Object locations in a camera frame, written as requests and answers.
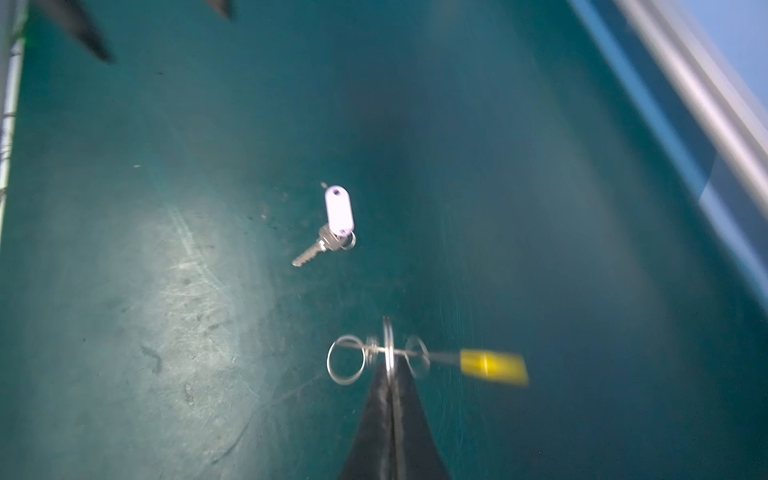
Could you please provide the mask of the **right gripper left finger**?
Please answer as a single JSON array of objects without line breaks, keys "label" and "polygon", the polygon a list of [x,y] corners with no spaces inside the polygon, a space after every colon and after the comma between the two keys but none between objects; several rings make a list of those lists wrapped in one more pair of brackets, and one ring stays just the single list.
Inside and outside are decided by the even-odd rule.
[{"label": "right gripper left finger", "polygon": [[339,479],[393,478],[392,399],[386,366],[380,364]]}]

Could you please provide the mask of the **large keyring with yellow grip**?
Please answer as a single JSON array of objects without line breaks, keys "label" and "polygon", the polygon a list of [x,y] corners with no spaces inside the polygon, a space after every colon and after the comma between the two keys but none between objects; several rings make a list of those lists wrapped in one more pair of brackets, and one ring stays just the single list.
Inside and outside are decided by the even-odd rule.
[{"label": "large keyring with yellow grip", "polygon": [[[431,351],[418,336],[411,335],[403,347],[395,344],[392,320],[383,319],[383,337],[374,335],[361,339],[352,334],[339,336],[328,348],[326,371],[338,385],[354,384],[366,371],[374,367],[379,359],[384,360],[388,379],[393,379],[400,360],[406,364],[408,372],[415,379],[429,374],[434,364],[448,365],[458,369],[462,375],[491,383],[526,387],[530,384],[530,375],[524,357],[518,353],[494,352],[478,349],[461,349],[455,352]],[[333,368],[333,355],[338,350],[352,350],[360,354],[360,366],[346,376],[338,374]]]}]

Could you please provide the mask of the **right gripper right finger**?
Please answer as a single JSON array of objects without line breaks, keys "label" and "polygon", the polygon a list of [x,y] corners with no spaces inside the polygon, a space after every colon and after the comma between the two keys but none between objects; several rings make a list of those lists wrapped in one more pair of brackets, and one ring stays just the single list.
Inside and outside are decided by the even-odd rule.
[{"label": "right gripper right finger", "polygon": [[449,479],[406,362],[392,379],[394,479]]}]

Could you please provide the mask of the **silver key with white tag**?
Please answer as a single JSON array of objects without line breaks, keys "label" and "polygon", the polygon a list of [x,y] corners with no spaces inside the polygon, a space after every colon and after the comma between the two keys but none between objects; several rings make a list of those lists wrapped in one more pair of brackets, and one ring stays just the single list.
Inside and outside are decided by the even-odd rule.
[{"label": "silver key with white tag", "polygon": [[325,252],[349,251],[356,246],[355,222],[348,191],[338,185],[325,190],[327,222],[319,229],[316,241],[297,256],[294,267],[302,267]]}]

